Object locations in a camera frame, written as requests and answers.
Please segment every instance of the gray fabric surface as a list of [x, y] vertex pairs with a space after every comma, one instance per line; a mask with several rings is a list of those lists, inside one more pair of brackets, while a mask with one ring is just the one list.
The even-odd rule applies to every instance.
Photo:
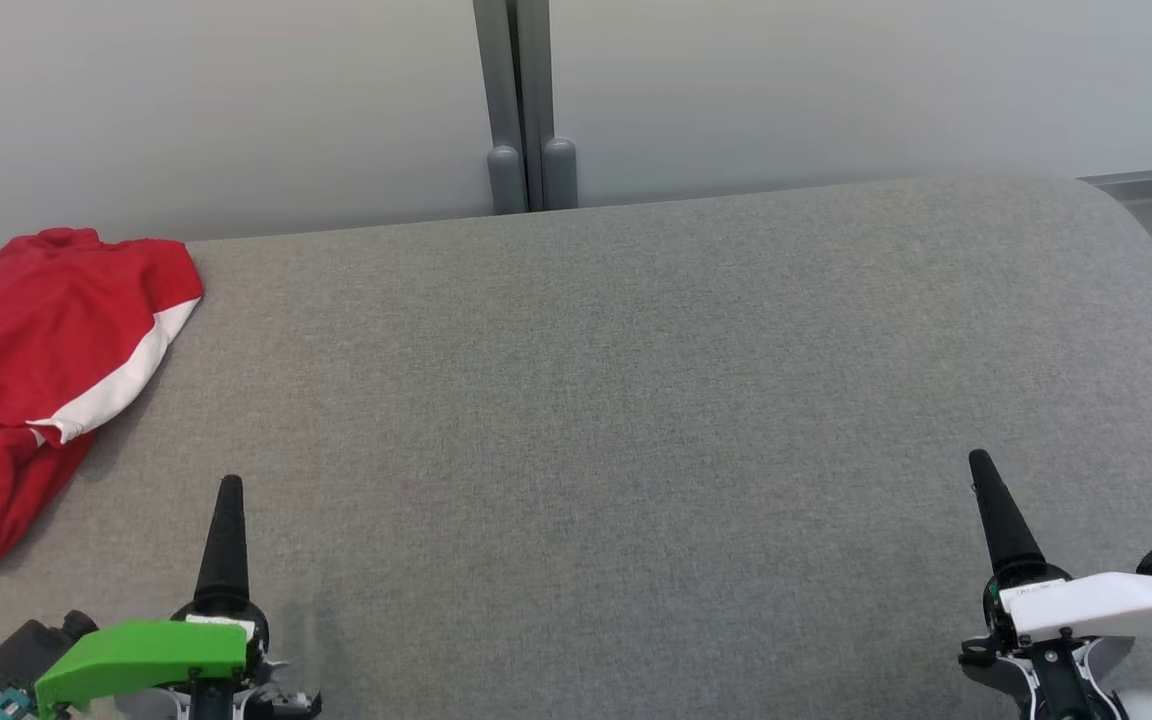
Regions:
[[[1152, 547], [1152, 242], [920, 179], [191, 245], [207, 297], [0, 564], [0, 639], [170, 614], [247, 479], [326, 717], [1011, 717], [988, 448], [1051, 560]], [[1152, 688], [1152, 643], [1117, 670]]]

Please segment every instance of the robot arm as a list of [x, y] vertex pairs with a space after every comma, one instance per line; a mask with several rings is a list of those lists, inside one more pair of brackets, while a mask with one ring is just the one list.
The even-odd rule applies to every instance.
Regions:
[[1009, 694], [1022, 717], [1152, 720], [1152, 694], [1097, 684], [1132, 638], [1152, 637], [1152, 552], [1135, 575], [1071, 578], [1048, 564], [990, 455], [968, 461], [993, 577], [983, 598], [990, 634], [963, 643], [961, 669]]
[[81, 612], [63, 628], [29, 620], [0, 646], [0, 720], [68, 717], [100, 697], [132, 720], [312, 720], [319, 694], [274, 683], [270, 622], [247, 583], [247, 521], [236, 475], [220, 482], [194, 599], [170, 620], [104, 630]]

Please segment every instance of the red cloth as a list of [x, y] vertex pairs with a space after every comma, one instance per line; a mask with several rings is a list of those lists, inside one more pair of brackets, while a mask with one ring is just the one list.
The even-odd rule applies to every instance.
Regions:
[[202, 296], [179, 242], [55, 228], [0, 250], [0, 556], [60, 492], [92, 430], [141, 393]]

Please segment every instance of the white wall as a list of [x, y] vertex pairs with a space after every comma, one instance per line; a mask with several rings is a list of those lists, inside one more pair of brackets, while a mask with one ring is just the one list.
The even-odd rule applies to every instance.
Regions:
[[1152, 0], [550, 0], [582, 205], [1152, 169]]
[[0, 245], [490, 212], [468, 0], [0, 0]]

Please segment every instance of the black cone tip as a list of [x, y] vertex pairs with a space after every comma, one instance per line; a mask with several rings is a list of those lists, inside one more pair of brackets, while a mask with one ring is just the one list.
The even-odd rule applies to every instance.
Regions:
[[968, 454], [972, 467], [973, 488], [977, 491], [977, 507], [984, 539], [990, 547], [990, 561], [998, 573], [1009, 564], [1046, 564], [1038, 543], [1029, 532], [1025, 518], [1020, 514], [1016, 501], [993, 467], [993, 460], [985, 450]]
[[226, 475], [215, 493], [207, 544], [202, 552], [198, 584], [194, 600], [228, 596], [247, 601], [251, 597], [247, 584], [247, 520], [243, 518], [243, 480]]

